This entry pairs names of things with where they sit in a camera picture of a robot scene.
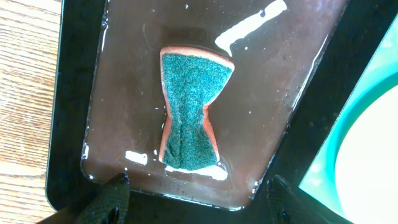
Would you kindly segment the green and orange sponge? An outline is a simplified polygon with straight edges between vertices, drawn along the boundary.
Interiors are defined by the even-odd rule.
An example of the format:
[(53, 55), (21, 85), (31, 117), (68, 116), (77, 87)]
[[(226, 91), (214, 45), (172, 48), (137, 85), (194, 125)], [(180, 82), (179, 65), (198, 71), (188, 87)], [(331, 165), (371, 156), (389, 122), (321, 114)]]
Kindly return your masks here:
[(234, 63), (210, 50), (168, 46), (160, 51), (167, 110), (159, 161), (174, 169), (215, 165), (220, 155), (208, 108), (234, 72)]

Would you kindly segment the teal plastic tray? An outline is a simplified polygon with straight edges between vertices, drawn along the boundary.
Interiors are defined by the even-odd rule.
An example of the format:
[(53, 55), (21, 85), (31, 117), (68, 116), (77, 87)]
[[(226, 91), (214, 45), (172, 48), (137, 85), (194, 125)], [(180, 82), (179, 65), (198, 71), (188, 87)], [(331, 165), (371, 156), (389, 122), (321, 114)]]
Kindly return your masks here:
[(335, 167), (340, 146), (359, 115), (393, 87), (397, 87), (396, 20), (381, 40), (299, 185), (301, 190), (346, 220), (348, 219), (341, 206), (335, 182)]

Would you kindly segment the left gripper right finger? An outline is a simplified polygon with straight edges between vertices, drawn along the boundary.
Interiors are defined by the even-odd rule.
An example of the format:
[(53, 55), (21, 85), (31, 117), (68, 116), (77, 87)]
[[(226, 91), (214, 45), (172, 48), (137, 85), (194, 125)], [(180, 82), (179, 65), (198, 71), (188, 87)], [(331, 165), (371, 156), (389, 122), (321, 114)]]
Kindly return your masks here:
[(333, 223), (322, 204), (281, 175), (275, 175), (269, 179), (267, 201), (272, 223)]

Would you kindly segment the black rectangular tray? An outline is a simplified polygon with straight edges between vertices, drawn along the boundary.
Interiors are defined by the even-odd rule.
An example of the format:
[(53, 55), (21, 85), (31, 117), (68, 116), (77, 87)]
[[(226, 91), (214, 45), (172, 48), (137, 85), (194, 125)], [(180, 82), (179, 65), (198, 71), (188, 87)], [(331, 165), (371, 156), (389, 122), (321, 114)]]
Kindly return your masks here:
[[(64, 1), (45, 193), (56, 210), (120, 173), (124, 223), (272, 223), (267, 184), (299, 183), (397, 15), (396, 1)], [(209, 115), (220, 162), (159, 162), (160, 51), (203, 47), (234, 73)]]

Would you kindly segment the green plate top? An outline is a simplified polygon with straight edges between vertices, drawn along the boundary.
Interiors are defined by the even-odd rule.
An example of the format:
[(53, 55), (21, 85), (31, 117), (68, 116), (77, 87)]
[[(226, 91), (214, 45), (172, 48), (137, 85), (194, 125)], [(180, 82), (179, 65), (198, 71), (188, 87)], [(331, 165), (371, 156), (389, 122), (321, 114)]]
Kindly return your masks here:
[(348, 220), (397, 224), (397, 87), (350, 127), (338, 152), (335, 182)]

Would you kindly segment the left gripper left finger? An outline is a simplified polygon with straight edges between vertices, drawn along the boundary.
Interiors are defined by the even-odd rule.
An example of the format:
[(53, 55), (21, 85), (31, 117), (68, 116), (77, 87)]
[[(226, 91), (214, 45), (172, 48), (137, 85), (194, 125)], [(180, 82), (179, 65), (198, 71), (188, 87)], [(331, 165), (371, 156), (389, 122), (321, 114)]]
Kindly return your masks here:
[(74, 223), (124, 224), (129, 197), (129, 178), (127, 174), (120, 173), (101, 186), (100, 193), (83, 209)]

